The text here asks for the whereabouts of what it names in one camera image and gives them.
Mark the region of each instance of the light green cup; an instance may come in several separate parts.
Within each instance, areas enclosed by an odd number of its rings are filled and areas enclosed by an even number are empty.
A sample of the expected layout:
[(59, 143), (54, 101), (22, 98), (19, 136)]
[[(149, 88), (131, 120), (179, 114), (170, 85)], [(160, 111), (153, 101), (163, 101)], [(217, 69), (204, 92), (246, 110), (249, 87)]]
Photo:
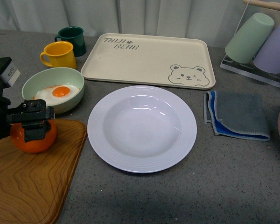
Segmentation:
[(237, 31), (225, 48), (228, 57), (238, 63), (249, 63), (270, 35), (274, 20), (263, 13), (255, 13)]
[(46, 69), (35, 74), (24, 84), (22, 96), (26, 100), (32, 100), (33, 96), (35, 96), (38, 91), (48, 86), (62, 84), (71, 84), (80, 89), (79, 92), (67, 101), (52, 105), (55, 114), (64, 113), (74, 108), (80, 102), (84, 94), (84, 77), (75, 69), (58, 67)]

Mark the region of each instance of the dark green mug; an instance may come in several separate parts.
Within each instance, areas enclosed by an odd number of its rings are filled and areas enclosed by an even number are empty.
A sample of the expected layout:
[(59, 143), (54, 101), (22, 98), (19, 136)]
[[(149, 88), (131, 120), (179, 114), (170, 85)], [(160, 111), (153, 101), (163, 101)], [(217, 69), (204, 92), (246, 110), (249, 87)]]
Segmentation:
[(74, 55), (75, 57), (79, 57), (86, 53), (83, 32), (83, 29), (80, 27), (66, 27), (58, 32), (55, 41), (58, 41), (58, 38), (60, 38), (62, 41), (72, 43), (74, 46)]

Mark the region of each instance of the blue cloth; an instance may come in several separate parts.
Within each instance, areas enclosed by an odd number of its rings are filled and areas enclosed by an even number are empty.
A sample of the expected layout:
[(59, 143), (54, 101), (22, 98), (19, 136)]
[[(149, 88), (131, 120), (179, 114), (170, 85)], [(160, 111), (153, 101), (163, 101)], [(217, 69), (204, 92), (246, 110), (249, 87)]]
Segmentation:
[(215, 135), (247, 140), (270, 140), (260, 95), (208, 91), (204, 96), (204, 122)]

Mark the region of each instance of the yellow mug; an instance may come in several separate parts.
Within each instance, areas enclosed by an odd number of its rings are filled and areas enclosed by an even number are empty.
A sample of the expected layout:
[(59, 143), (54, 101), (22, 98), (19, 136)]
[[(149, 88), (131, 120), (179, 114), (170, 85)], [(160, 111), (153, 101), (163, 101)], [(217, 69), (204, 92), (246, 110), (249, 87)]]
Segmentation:
[(48, 44), (40, 54), (42, 63), (49, 67), (68, 67), (77, 69), (74, 47), (70, 42), (58, 41)]

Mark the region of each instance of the bear illustration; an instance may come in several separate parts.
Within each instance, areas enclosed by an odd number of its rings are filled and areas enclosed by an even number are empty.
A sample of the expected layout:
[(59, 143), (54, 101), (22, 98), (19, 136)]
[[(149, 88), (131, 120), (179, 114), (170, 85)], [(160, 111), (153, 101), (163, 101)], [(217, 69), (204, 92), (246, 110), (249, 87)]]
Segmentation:
[(194, 68), (182, 67), (174, 64), (171, 67), (171, 74), (168, 79), (173, 84), (191, 85), (191, 86), (207, 86), (210, 81), (205, 76), (205, 69), (200, 66)]

